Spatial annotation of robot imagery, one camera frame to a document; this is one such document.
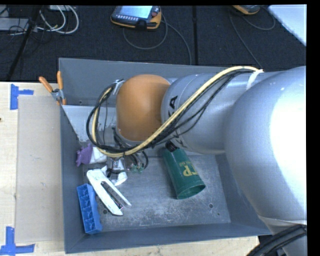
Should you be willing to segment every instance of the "electrical cord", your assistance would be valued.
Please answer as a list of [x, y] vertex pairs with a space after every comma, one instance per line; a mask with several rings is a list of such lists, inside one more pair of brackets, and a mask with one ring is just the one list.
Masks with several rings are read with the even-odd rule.
[[[168, 142], [174, 138], [178, 138], [179, 136], [189, 132], [197, 123], [198, 121], [200, 120], [200, 118], [202, 117], [202, 115], [204, 114], [205, 110], [207, 109], [207, 107], [209, 106], [210, 102], [214, 99], [214, 97], [229, 83], [229, 81], [231, 81], [234, 77], [236, 77], [237, 75], [239, 75], [240, 72], [235, 72], [234, 74], [231, 74], [229, 77], [227, 77], [227, 79], [222, 83], [222, 85], [219, 86], [219, 88], [217, 90], [214, 91], [214, 93], [207, 99], [207, 101], [203, 104], [203, 106], [201, 108], [199, 108], [199, 110], [194, 113], [192, 116], [190, 116], [189, 118], [187, 118], [186, 120], [184, 120], [182, 123], [180, 123], [179, 125], [177, 126], [174, 126], [173, 129], [169, 129], [169, 130], [166, 130], [165, 133], [168, 134], [168, 135], [171, 135], [172, 133], [174, 133], [175, 131], [177, 131], [179, 128], [181, 128], [182, 126], [184, 126], [186, 123], [188, 123], [190, 120], [192, 120], [194, 117], [196, 117], [198, 114], [198, 117], [197, 119], [195, 120], [195, 122], [185, 131], [181, 132], [181, 133], [177, 133], [175, 135], [173, 135], [171, 138], [163, 141], [164, 138], [160, 138], [159, 139], [159, 142], [156, 142], [154, 143], [154, 146], [157, 146], [159, 144], [162, 144], [162, 143], [165, 143], [165, 142]], [[208, 89], [206, 91], [204, 91], [202, 93], [202, 95], [204, 95], [205, 93], [207, 93], [207, 91], [210, 89], [210, 87], [208, 87]], [[179, 117], [177, 117], [176, 119], [176, 122], [179, 121], [179, 119], [181, 119], [181, 117], [192, 107], [192, 105], [195, 103], [195, 101], [190, 104], [190, 107], [188, 109], [186, 109], [186, 111], [181, 114]]]
[[66, 32], [68, 31], [69, 29], [69, 17], [67, 18], [66, 20], [66, 28], [64, 29], [64, 35], [66, 34]]
[[167, 35], [168, 35], [168, 27], [170, 27], [170, 28], [173, 29], [173, 30], [181, 37], [181, 39], [183, 40], [183, 42], [184, 42], [184, 44], [185, 44], [185, 46], [186, 46], [186, 48], [187, 48], [188, 55], [189, 55], [189, 65], [191, 65], [191, 64], [192, 64], [192, 55], [191, 55], [191, 51], [190, 51], [190, 48], [189, 48], [189, 45], [188, 45], [187, 41], [185, 40], [185, 38], [183, 37], [183, 35], [182, 35], [177, 29], [175, 29], [172, 25], [170, 25], [170, 24], [167, 22], [166, 17], [165, 17], [163, 14], [161, 15], [161, 17], [163, 18], [163, 20], [161, 20], [161, 22], [165, 24], [165, 34], [164, 34], [164, 37], [163, 37], [163, 39], [161, 40], [161, 42], [158, 43], [157, 45], [151, 46], [151, 47], [140, 47], [140, 46], [134, 45], [134, 44], [133, 44], [132, 42], [130, 42], [130, 41], [127, 39], [127, 37], [126, 37], [126, 34], [125, 34], [125, 29], [126, 29], [126, 28], [123, 28], [123, 29], [122, 29], [122, 33], [123, 33], [124, 39], [127, 41], [127, 43], [128, 43], [129, 45], [131, 45], [131, 46], [134, 47], [134, 48], [137, 48], [137, 49], [140, 49], [140, 50], [152, 50], [152, 49], [155, 49], [155, 48], [157, 48], [157, 47], [159, 47], [160, 45], [163, 44], [163, 42], [166, 40]]
[[108, 116], [108, 103], [105, 104], [105, 118], [104, 118], [104, 126], [103, 126], [103, 144], [106, 144], [105, 134], [106, 134], [106, 126], [107, 126], [107, 116]]
[[253, 59], [255, 60], [255, 62], [259, 65], [259, 67], [262, 69], [263, 66], [261, 65], [261, 63], [257, 60], [257, 58], [254, 56], [254, 54], [252, 53], [252, 51], [249, 49], [249, 47], [247, 46], [246, 42], [243, 40], [243, 38], [241, 37], [241, 35], [239, 34], [235, 24], [234, 24], [234, 21], [233, 21], [233, 18], [231, 16], [231, 13], [233, 13], [234, 15], [237, 15], [237, 16], [240, 16], [242, 17], [248, 24], [250, 24], [252, 27], [256, 28], [256, 29], [259, 29], [259, 30], [263, 30], [263, 31], [270, 31], [272, 30], [275, 26], [276, 26], [276, 19], [272, 17], [272, 20], [273, 20], [273, 25], [271, 27], [268, 27], [268, 28], [264, 28], [264, 27], [259, 27], [259, 26], [256, 26], [254, 25], [253, 23], [249, 22], [243, 15], [240, 15], [238, 14], [236, 11], [231, 11], [230, 9], [228, 10], [228, 14], [229, 14], [229, 19], [230, 19], [230, 22], [231, 22], [231, 25], [236, 33], [236, 35], [238, 36], [238, 38], [241, 40], [243, 46], [247, 49], [247, 51], [250, 53], [250, 55], [253, 57]]
[[77, 12], [75, 11], [75, 9], [71, 6], [71, 5], [65, 5], [64, 6], [64, 8], [65, 9], [67, 9], [67, 7], [73, 12], [73, 14], [74, 14], [74, 17], [75, 17], [75, 20], [76, 20], [76, 25], [75, 25], [75, 28], [74, 29], [72, 29], [72, 30], [70, 30], [70, 31], [61, 31], [63, 28], [64, 28], [64, 26], [66, 25], [66, 16], [65, 16], [65, 14], [64, 14], [64, 12], [61, 10], [61, 8], [57, 5], [57, 8], [58, 8], [58, 10], [59, 10], [59, 12], [61, 13], [61, 15], [62, 15], [62, 17], [63, 17], [63, 23], [62, 23], [62, 25], [60, 26], [60, 27], [56, 27], [57, 25], [55, 25], [55, 26], [51, 26], [48, 22], [47, 22], [47, 20], [46, 20], [46, 18], [44, 17], [44, 15], [42, 14], [42, 12], [40, 12], [40, 16], [41, 16], [41, 18], [42, 18], [42, 20], [44, 21], [44, 23], [50, 28], [50, 29], [46, 29], [46, 28], [44, 28], [44, 27], [37, 27], [39, 30], [46, 30], [46, 31], [48, 31], [48, 32], [57, 32], [57, 33], [59, 33], [59, 34], [64, 34], [64, 35], [69, 35], [69, 34], [72, 34], [72, 33], [74, 33], [75, 31], [77, 31], [78, 30], [78, 28], [79, 28], [79, 17], [78, 17], [78, 14], [77, 14]]
[[[145, 141], [143, 141], [142, 143], [140, 143], [139, 145], [130, 147], [130, 148], [125, 148], [125, 149], [119, 149], [119, 148], [114, 148], [114, 147], [110, 147], [107, 145], [101, 145], [99, 143], [97, 143], [97, 136], [96, 136], [96, 126], [98, 123], [98, 119], [97, 119], [97, 114], [98, 114], [98, 108], [101, 106], [101, 104], [106, 101], [108, 99], [108, 97], [111, 94], [111, 91], [113, 90], [113, 88], [116, 86], [115, 83], [113, 83], [112, 85], [110, 85], [109, 87], [107, 87], [103, 94], [102, 97], [100, 97], [100, 99], [98, 100], [98, 103], [96, 104], [96, 106], [93, 108], [93, 110], [91, 111], [91, 113], [88, 116], [87, 122], [86, 122], [86, 132], [87, 135], [89, 137], [89, 139], [91, 140], [91, 142], [97, 146], [98, 150], [103, 153], [104, 155], [107, 155], [111, 158], [119, 158], [119, 157], [123, 157], [123, 156], [128, 156], [131, 154], [134, 154], [138, 151], [141, 151], [145, 148], [147, 148], [148, 146], [150, 146], [149, 144], [156, 139], [167, 127], [170, 127], [169, 125], [171, 123], [176, 124], [175, 119], [177, 119], [177, 117], [190, 105], [192, 104], [193, 101], [195, 101], [198, 96], [200, 96], [209, 86], [211, 86], [212, 84], [214, 84], [218, 79], [225, 77], [226, 75], [236, 72], [236, 71], [244, 71], [244, 72], [254, 72], [254, 71], [258, 71], [257, 68], [255, 67], [251, 67], [251, 66], [234, 66], [234, 67], [229, 67], [219, 73], [217, 73], [216, 75], [214, 75], [212, 78], [210, 78], [207, 82], [205, 82], [191, 97], [189, 97], [178, 109], [177, 111], [175, 111], [160, 127], [159, 129], [157, 129], [149, 138], [147, 138]], [[89, 123], [90, 120], [93, 116], [93, 120], [92, 120], [92, 135], [90, 134], [90, 129], [89, 129]]]
[[[12, 28], [15, 28], [17, 27], [18, 29], [21, 29], [23, 32], [19, 32], [17, 33], [17, 31], [15, 33], [11, 33], [11, 29]], [[9, 35], [10, 36], [17, 36], [17, 35], [22, 35], [25, 33], [26, 31], [26, 27], [27, 27], [27, 24], [24, 26], [24, 27], [21, 27], [20, 25], [12, 25], [10, 28], [9, 28]], [[44, 33], [45, 33], [45, 30], [42, 32], [42, 35], [41, 35], [41, 39], [33, 36], [32, 34], [30, 34], [30, 38], [34, 39], [35, 41], [37, 41], [39, 44], [47, 44], [49, 43], [51, 40], [48, 40], [48, 41], [43, 41], [43, 37], [44, 37]]]
[[275, 252], [280, 248], [294, 242], [295, 240], [307, 235], [306, 225], [295, 225], [281, 231], [263, 243], [257, 245], [247, 256], [266, 256], [268, 253]]
[[[12, 26], [9, 28], [9, 31], [10, 31], [12, 28], [15, 28], [15, 27], [20, 27], [20, 26], [18, 26], [18, 25], [12, 25]], [[15, 37], [13, 36], [13, 37], [10, 39], [10, 41], [7, 42], [6, 45], [0, 49], [0, 53], [3, 52], [3, 51], [12, 43], [12, 41], [14, 40], [14, 38], [15, 38]]]
[[33, 28], [36, 26], [36, 20], [37, 20], [37, 17], [39, 15], [39, 12], [42, 8], [42, 5], [35, 5], [32, 9], [32, 14], [31, 14], [31, 18], [29, 19], [28, 23], [29, 23], [29, 26], [25, 32], [25, 36], [23, 37], [23, 41], [21, 43], [21, 46], [19, 48], [19, 51], [17, 53], [17, 55], [15, 56], [14, 60], [13, 60], [13, 63], [9, 69], [9, 72], [7, 73], [7, 76], [6, 76], [6, 81], [10, 81], [15, 69], [16, 69], [16, 66], [19, 62], [19, 59], [21, 58], [23, 52], [25, 51], [25, 48], [26, 48], [26, 45], [27, 45], [27, 41], [29, 39], [29, 36], [33, 30]]
[[[126, 146], [128, 145], [118, 136], [118, 134], [116, 133], [116, 129], [115, 128], [112, 128], [112, 129], [113, 129], [113, 139], [115, 143], [121, 148], [126, 148], [125, 145]], [[131, 158], [132, 162], [136, 167], [142, 166], [144, 169], [146, 169], [149, 165], [149, 158], [144, 151], [142, 151], [142, 154], [145, 158], [145, 163], [141, 161], [141, 158], [136, 153], [124, 156], [124, 162], [126, 162], [126, 158], [129, 157]]]

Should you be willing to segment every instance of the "gray bin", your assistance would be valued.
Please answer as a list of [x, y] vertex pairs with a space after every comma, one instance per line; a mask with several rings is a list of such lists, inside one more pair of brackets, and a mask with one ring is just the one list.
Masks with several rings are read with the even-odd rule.
[[[179, 78], [190, 74], [217, 73], [224, 68], [60, 58], [64, 95], [68, 105], [91, 106], [103, 89], [117, 79], [139, 74]], [[234, 237], [270, 235], [258, 218], [232, 172], [224, 154], [188, 152], [206, 188], [184, 200], [174, 199], [174, 189], [161, 154], [147, 149], [149, 166], [143, 173], [129, 173], [118, 189], [131, 202], [123, 216], [103, 214], [103, 230], [89, 235], [82, 222], [77, 187], [86, 183], [86, 171], [103, 165], [76, 166], [77, 150], [85, 144], [63, 108], [60, 108], [61, 169], [64, 249], [67, 254], [166, 245]]]

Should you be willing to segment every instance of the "black cable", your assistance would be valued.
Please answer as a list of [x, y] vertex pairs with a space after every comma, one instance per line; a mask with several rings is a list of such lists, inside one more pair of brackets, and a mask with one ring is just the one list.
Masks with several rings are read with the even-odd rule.
[[[23, 29], [23, 28], [20, 27], [19, 25], [12, 25], [11, 27], [9, 27], [8, 33], [10, 34], [10, 30], [11, 30], [12, 28], [15, 28], [15, 27], [19, 27], [19, 28]], [[3, 52], [3, 51], [10, 45], [10, 43], [12, 43], [12, 41], [13, 41], [15, 38], [16, 38], [15, 35], [12, 35], [10, 41], [7, 42], [7, 44], [0, 49], [0, 53]]]
[[137, 160], [136, 156], [135, 156], [134, 154], [131, 154], [131, 155], [129, 155], [129, 157], [130, 157], [131, 159], [133, 159], [134, 165], [137, 166], [137, 165], [138, 165], [138, 160]]
[[66, 22], [66, 28], [64, 30], [64, 35], [67, 34], [68, 29], [69, 29], [69, 15], [68, 14], [65, 15], [65, 19], [66, 19], [66, 21], [65, 21]]
[[257, 245], [247, 256], [265, 256], [307, 235], [306, 225], [295, 225]]
[[198, 28], [197, 28], [197, 7], [192, 6], [192, 21], [193, 21], [193, 41], [194, 41], [194, 64], [198, 63]]
[[197, 117], [197, 119], [195, 120], [195, 122], [192, 124], [191, 127], [189, 127], [187, 130], [185, 130], [184, 132], [182, 133], [179, 133], [179, 134], [176, 134], [174, 135], [173, 137], [165, 140], [165, 141], [162, 141], [163, 139], [165, 138], [159, 138], [157, 141], [153, 141], [152, 144], [153, 146], [156, 146], [156, 145], [159, 145], [159, 144], [162, 144], [164, 142], [167, 142], [169, 140], [172, 140], [174, 138], [177, 138], [187, 132], [189, 132], [196, 124], [197, 122], [199, 121], [199, 119], [201, 118], [201, 116], [203, 115], [203, 113], [205, 112], [206, 108], [208, 107], [209, 103], [213, 100], [213, 98], [229, 83], [229, 81], [231, 81], [231, 79], [233, 79], [235, 76], [237, 76], [238, 74], [242, 74], [242, 72], [238, 72], [236, 71], [235, 73], [233, 74], [230, 74], [229, 76], [227, 76], [226, 78], [226, 81], [223, 82], [223, 84], [216, 90], [214, 91], [214, 93], [207, 99], [207, 101], [204, 103], [204, 105], [195, 113], [193, 114], [192, 116], [190, 116], [189, 118], [187, 118], [186, 120], [184, 120], [181, 124], [179, 124], [178, 126], [176, 126], [176, 123], [179, 122], [179, 120], [181, 119], [181, 117], [183, 115], [185, 115], [185, 113], [196, 103], [196, 101], [198, 99], [201, 98], [201, 96], [203, 96], [205, 93], [208, 92], [208, 90], [210, 88], [212, 88], [212, 86], [214, 86], [215, 84], [217, 84], [218, 82], [220, 82], [222, 79], [225, 79], [225, 77], [221, 77], [220, 79], [218, 79], [217, 81], [215, 81], [212, 85], [210, 85], [206, 90], [204, 90], [199, 96], [198, 98], [193, 101], [189, 106], [188, 108], [186, 108], [177, 118], [176, 118], [176, 122], [175, 124], [173, 125], [173, 129], [168, 129], [165, 131], [165, 133], [167, 133], [168, 135], [166, 137], [168, 137], [170, 134], [174, 133], [176, 130], [178, 130], [180, 127], [184, 126], [186, 123], [188, 123], [191, 119], [193, 119], [196, 115], [198, 115], [200, 113], [200, 115]]
[[94, 124], [94, 131], [95, 131], [95, 134], [96, 134], [96, 141], [97, 142], [99, 142], [99, 143], [103, 143], [103, 144], [105, 144], [104, 142], [103, 142], [103, 140], [101, 140], [101, 136], [100, 136], [100, 133], [99, 133], [99, 131], [98, 131], [98, 120], [99, 120], [99, 116], [100, 116], [100, 107], [98, 107], [98, 109], [97, 109], [97, 122]]
[[104, 119], [104, 126], [103, 126], [103, 144], [106, 144], [105, 140], [105, 133], [106, 133], [106, 125], [107, 125], [107, 116], [108, 116], [108, 103], [105, 102], [105, 119]]
[[[42, 36], [41, 36], [40, 42], [38, 42], [37, 46], [30, 53], [25, 54], [25, 51], [23, 51], [23, 53], [21, 55], [21, 60], [20, 60], [20, 74], [19, 74], [20, 79], [21, 79], [21, 76], [22, 76], [25, 59], [33, 56], [33, 54], [36, 52], [36, 50], [38, 50], [38, 48], [42, 44], [42, 40], [43, 40], [44, 34], [45, 34], [45, 31], [42, 32]], [[30, 38], [34, 39], [35, 37], [32, 34], [30, 34]]]
[[48, 44], [48, 43], [50, 43], [51, 41], [52, 41], [52, 33], [47, 33], [47, 34], [49, 34], [50, 35], [50, 38], [49, 38], [49, 40], [47, 40], [47, 41], [43, 41], [43, 38], [44, 38], [44, 36], [45, 36], [45, 33], [46, 32], [48, 32], [47, 30], [45, 30], [45, 29], [43, 29], [42, 30], [42, 35], [41, 35], [41, 39], [38, 39], [36, 36], [34, 36], [34, 35], [30, 35], [30, 37], [32, 38], [32, 39], [34, 39], [35, 41], [37, 41], [39, 44], [42, 44], [42, 45], [45, 45], [45, 44]]
[[144, 158], [145, 158], [144, 169], [146, 169], [149, 165], [149, 158], [148, 158], [146, 152], [142, 151], [142, 154], [144, 155]]
[[190, 48], [189, 48], [189, 45], [188, 45], [187, 41], [185, 40], [185, 38], [182, 36], [182, 34], [181, 34], [178, 30], [176, 30], [172, 25], [170, 25], [170, 24], [167, 23], [166, 17], [165, 17], [163, 14], [162, 14], [161, 17], [163, 18], [163, 20], [161, 20], [161, 22], [165, 24], [165, 34], [164, 34], [164, 37], [163, 37], [162, 41], [161, 41], [160, 43], [158, 43], [157, 45], [152, 46], [152, 47], [140, 47], [140, 46], [134, 45], [133, 43], [131, 43], [131, 42], [127, 39], [126, 34], [125, 34], [125, 28], [122, 29], [122, 33], [123, 33], [124, 39], [127, 41], [127, 43], [128, 43], [129, 45], [131, 45], [132, 47], [135, 47], [135, 48], [137, 48], [137, 49], [140, 49], [140, 50], [152, 50], [152, 49], [155, 49], [155, 48], [157, 48], [157, 47], [159, 47], [160, 45], [163, 44], [163, 42], [164, 42], [164, 41], [166, 40], [166, 38], [167, 38], [168, 27], [170, 27], [170, 28], [173, 29], [173, 30], [181, 37], [181, 39], [183, 40], [183, 42], [184, 42], [184, 44], [185, 44], [185, 46], [186, 46], [186, 48], [187, 48], [188, 55], [189, 55], [189, 65], [191, 65], [191, 64], [192, 64], [192, 55], [191, 55], [191, 51], [190, 51]]
[[168, 24], [167, 22], [165, 22], [165, 34], [164, 34], [164, 37], [162, 39], [162, 41], [160, 43], [158, 43], [157, 45], [155, 46], [152, 46], [152, 47], [140, 47], [140, 46], [136, 46], [134, 45], [133, 43], [131, 43], [127, 37], [126, 37], [126, 34], [125, 34], [125, 28], [122, 29], [122, 33], [123, 33], [123, 36], [124, 36], [124, 39], [127, 41], [127, 43], [131, 46], [133, 46], [134, 48], [137, 48], [137, 49], [140, 49], [140, 50], [152, 50], [152, 49], [155, 49], [157, 47], [159, 47], [160, 45], [163, 44], [163, 42], [166, 40], [167, 38], [167, 34], [168, 34]]
[[260, 64], [260, 62], [257, 60], [257, 58], [254, 56], [254, 54], [252, 53], [252, 51], [249, 49], [249, 47], [247, 46], [246, 42], [242, 39], [242, 37], [240, 36], [234, 22], [233, 22], [233, 19], [231, 17], [231, 11], [229, 10], [229, 19], [230, 19], [230, 22], [231, 22], [231, 25], [236, 33], [236, 35], [239, 37], [239, 39], [241, 40], [243, 46], [247, 49], [247, 51], [250, 53], [250, 55], [252, 56], [252, 58], [254, 58], [255, 62], [259, 65], [260, 69], [263, 68], [263, 66]]
[[3, 14], [7, 10], [8, 10], [8, 7], [5, 7], [2, 11], [0, 11], [0, 15]]
[[[159, 142], [161, 142], [162, 140], [166, 139], [171, 133], [173, 133], [174, 131], [176, 131], [176, 129], [180, 128], [182, 125], [185, 125], [188, 121], [190, 121], [192, 118], [194, 118], [198, 113], [200, 113], [200, 111], [202, 111], [202, 113], [200, 114], [200, 116], [198, 117], [197, 121], [200, 119], [200, 117], [202, 116], [203, 112], [205, 111], [206, 107], [209, 105], [210, 101], [218, 94], [218, 92], [226, 85], [228, 84], [228, 82], [235, 76], [237, 76], [238, 74], [243, 74], [243, 73], [248, 73], [247, 70], [245, 71], [234, 71], [233, 73], [229, 73], [226, 74], [222, 77], [220, 77], [219, 79], [217, 79], [216, 81], [214, 81], [211, 85], [209, 85], [193, 102], [190, 103], [190, 105], [188, 107], [186, 107], [186, 109], [184, 109], [180, 115], [178, 115], [178, 117], [170, 124], [168, 125], [168, 127], [166, 127], [164, 129], [164, 131], [162, 131], [161, 134], [159, 134], [159, 136], [157, 138], [155, 138], [152, 142], [150, 142], [148, 145], [146, 145], [145, 147], [141, 148], [141, 151], [150, 148], [150, 147], [154, 147], [156, 146]], [[220, 86], [220, 88], [218, 88], [213, 95], [210, 96], [210, 98], [207, 100], [207, 102], [199, 109], [199, 111], [192, 115], [191, 117], [189, 117], [187, 120], [185, 120], [182, 124], [180, 124], [178, 127], [176, 127], [178, 121], [182, 118], [183, 115], [185, 115], [185, 113], [199, 100], [199, 98], [204, 95], [212, 86], [216, 85], [218, 82], [220, 82], [221, 80], [225, 80], [224, 83]], [[90, 120], [94, 114], [94, 112], [97, 110], [99, 111], [99, 108], [101, 107], [102, 103], [106, 100], [108, 100], [111, 92], [107, 93], [105, 96], [103, 96], [106, 92], [106, 90], [108, 90], [108, 88], [114, 88], [115, 87], [115, 83], [113, 83], [112, 85], [108, 86], [101, 94], [100, 97], [97, 100], [97, 103], [95, 105], [95, 107], [92, 109], [91, 113], [88, 116], [87, 122], [86, 122], [86, 132], [87, 135], [89, 137], [89, 139], [91, 140], [91, 142], [98, 148], [102, 149], [102, 150], [107, 150], [111, 153], [125, 153], [128, 150], [131, 150], [134, 148], [134, 146], [131, 147], [121, 147], [121, 148], [115, 148], [112, 146], [108, 146], [108, 145], [104, 145], [104, 144], [100, 144], [98, 141], [94, 141], [91, 134], [90, 134], [90, 130], [89, 130], [89, 123]], [[96, 123], [93, 124], [93, 128], [96, 130], [97, 129], [97, 123], [98, 123], [98, 118], [96, 119]]]
[[[260, 8], [263, 9], [263, 10], [265, 10], [267, 13], [269, 13], [268, 10], [267, 10], [264, 6], [261, 6]], [[232, 8], [232, 13], [233, 13], [234, 15], [237, 15], [237, 16], [241, 17], [245, 22], [247, 22], [249, 25], [251, 25], [252, 27], [254, 27], [254, 28], [258, 29], [258, 30], [269, 31], [269, 30], [273, 30], [273, 29], [275, 28], [275, 26], [276, 26], [276, 19], [275, 19], [275, 17], [273, 17], [272, 15], [271, 15], [272, 22], [273, 22], [273, 23], [272, 23], [272, 26], [271, 26], [271, 27], [260, 27], [260, 26], [257, 26], [257, 25], [255, 25], [255, 24], [251, 23], [248, 19], [245, 18], [246, 15], [244, 15], [243, 13], [238, 12], [238, 11], [237, 11], [236, 9], [234, 9], [234, 8]]]
[[28, 20], [29, 26], [28, 26], [28, 28], [27, 28], [27, 30], [25, 32], [25, 35], [24, 35], [22, 44], [21, 44], [21, 46], [19, 48], [19, 51], [18, 51], [15, 59], [13, 60], [13, 63], [11, 65], [10, 69], [9, 69], [9, 72], [8, 72], [7, 76], [6, 76], [5, 80], [7, 82], [11, 80], [11, 77], [12, 77], [12, 75], [13, 75], [15, 69], [16, 69], [16, 66], [17, 66], [17, 64], [18, 64], [18, 62], [19, 62], [19, 60], [21, 58], [21, 55], [23, 54], [23, 52], [24, 52], [24, 50], [26, 48], [27, 41], [29, 39], [29, 36], [30, 36], [32, 30], [34, 29], [34, 27], [36, 25], [36, 20], [38, 18], [38, 15], [39, 15], [39, 12], [40, 12], [41, 8], [42, 8], [42, 5], [34, 5], [33, 6], [31, 18]]

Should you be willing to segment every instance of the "black floor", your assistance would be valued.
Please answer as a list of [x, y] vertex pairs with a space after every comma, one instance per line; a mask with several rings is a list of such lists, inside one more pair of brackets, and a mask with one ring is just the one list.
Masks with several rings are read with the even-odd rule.
[[[12, 17], [28, 17], [32, 13], [31, 6], [10, 7]], [[76, 5], [77, 31], [66, 35], [32, 32], [8, 80], [35, 82], [44, 76], [49, 82], [56, 82], [60, 57], [214, 67], [250, 65], [265, 71], [305, 66], [306, 47], [273, 20], [267, 7], [243, 16], [229, 5], [161, 6], [165, 19], [158, 29], [126, 29], [124, 37], [124, 29], [110, 21], [115, 6]], [[50, 24], [61, 24], [59, 12], [44, 7], [42, 13]], [[66, 14], [71, 30], [75, 27], [75, 15]], [[37, 21], [43, 27], [40, 17]], [[167, 33], [164, 21], [168, 23]], [[249, 22], [261, 28], [274, 27], [262, 30]], [[137, 47], [152, 49], [134, 47], [125, 38]], [[0, 81], [5, 81], [12, 71], [23, 40], [23, 35], [0, 32]]]

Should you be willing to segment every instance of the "purple object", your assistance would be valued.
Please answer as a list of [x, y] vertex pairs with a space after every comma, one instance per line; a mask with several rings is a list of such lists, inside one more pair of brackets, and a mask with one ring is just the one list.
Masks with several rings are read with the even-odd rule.
[[89, 143], [87, 147], [81, 147], [77, 152], [76, 166], [79, 167], [81, 164], [88, 165], [92, 155], [92, 145]]

